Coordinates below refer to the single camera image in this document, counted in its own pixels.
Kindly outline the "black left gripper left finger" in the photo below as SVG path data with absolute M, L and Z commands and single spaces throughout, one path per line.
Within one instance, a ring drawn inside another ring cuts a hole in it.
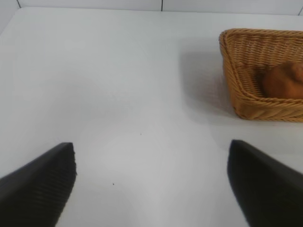
M 71 142 L 60 143 L 0 179 L 2 227 L 54 227 L 76 180 Z

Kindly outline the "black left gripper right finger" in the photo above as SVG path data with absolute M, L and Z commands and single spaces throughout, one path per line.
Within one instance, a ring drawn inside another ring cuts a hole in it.
M 228 179 L 251 227 L 303 225 L 303 175 L 242 140 L 232 140 Z

